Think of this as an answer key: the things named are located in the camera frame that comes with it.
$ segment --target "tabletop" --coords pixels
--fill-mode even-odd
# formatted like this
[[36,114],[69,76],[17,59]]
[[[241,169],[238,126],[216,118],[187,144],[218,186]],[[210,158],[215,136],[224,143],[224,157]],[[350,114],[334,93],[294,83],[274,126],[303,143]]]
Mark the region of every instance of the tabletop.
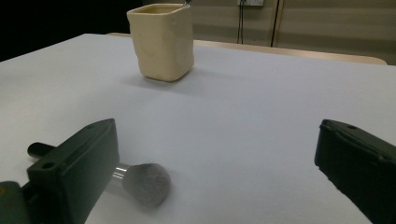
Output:
[[0,180],[28,181],[33,142],[114,118],[120,161],[155,161],[167,200],[111,183],[87,223],[369,223],[314,164],[334,119],[396,144],[396,67],[206,46],[181,80],[144,78],[131,38],[81,35],[0,63]]

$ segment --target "cup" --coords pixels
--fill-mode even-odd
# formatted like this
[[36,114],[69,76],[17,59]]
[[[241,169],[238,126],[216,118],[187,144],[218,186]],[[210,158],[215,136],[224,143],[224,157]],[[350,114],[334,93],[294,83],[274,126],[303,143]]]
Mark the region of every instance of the cup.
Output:
[[153,4],[127,18],[143,76],[172,82],[187,74],[194,64],[190,7]]

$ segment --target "cup rim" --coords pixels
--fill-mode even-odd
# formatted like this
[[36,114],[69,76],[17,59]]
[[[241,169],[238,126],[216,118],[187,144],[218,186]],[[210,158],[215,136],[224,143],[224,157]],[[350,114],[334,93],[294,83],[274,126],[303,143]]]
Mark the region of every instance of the cup rim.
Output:
[[[164,12],[164,13],[144,13],[144,12],[140,12],[140,11],[144,11],[144,10],[146,10],[146,9],[148,9],[148,8],[151,8],[151,7],[174,7],[174,8],[176,8],[176,10],[174,10],[174,11],[170,11],[170,12]],[[172,13],[175,13],[175,12],[177,12],[177,11],[180,11],[180,10],[182,10],[182,9],[185,9],[186,7],[183,7],[183,4],[150,4],[150,5],[146,5],[146,6],[143,6],[143,7],[138,7],[138,8],[134,8],[134,9],[132,9],[132,10],[129,10],[129,11],[127,11],[126,12],[126,14],[127,15],[131,15],[131,14],[134,14],[134,15],[150,15],[150,16],[155,16],[155,15],[158,15],[158,16],[161,16],[161,15],[169,15],[169,14],[172,14]]]

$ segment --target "cream-colored pot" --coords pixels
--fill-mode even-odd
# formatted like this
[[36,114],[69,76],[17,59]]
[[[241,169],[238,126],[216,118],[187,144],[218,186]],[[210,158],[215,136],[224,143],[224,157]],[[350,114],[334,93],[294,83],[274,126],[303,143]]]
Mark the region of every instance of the cream-colored pot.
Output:
[[127,12],[143,76],[175,81],[193,66],[191,8],[153,4]]

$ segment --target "beige cup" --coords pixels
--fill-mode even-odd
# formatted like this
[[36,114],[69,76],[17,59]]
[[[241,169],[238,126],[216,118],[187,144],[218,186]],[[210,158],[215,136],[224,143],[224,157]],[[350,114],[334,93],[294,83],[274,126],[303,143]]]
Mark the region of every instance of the beige cup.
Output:
[[175,81],[193,66],[191,8],[153,4],[127,12],[143,76]]

